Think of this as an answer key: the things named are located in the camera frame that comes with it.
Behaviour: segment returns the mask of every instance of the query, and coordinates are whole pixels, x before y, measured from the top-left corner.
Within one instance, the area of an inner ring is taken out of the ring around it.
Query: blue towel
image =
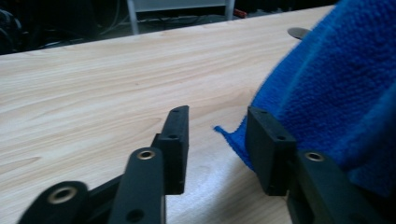
[[[339,2],[251,105],[271,112],[298,149],[326,153],[352,183],[389,196],[396,183],[396,1]],[[215,130],[252,168],[246,126],[244,118],[234,133]]]

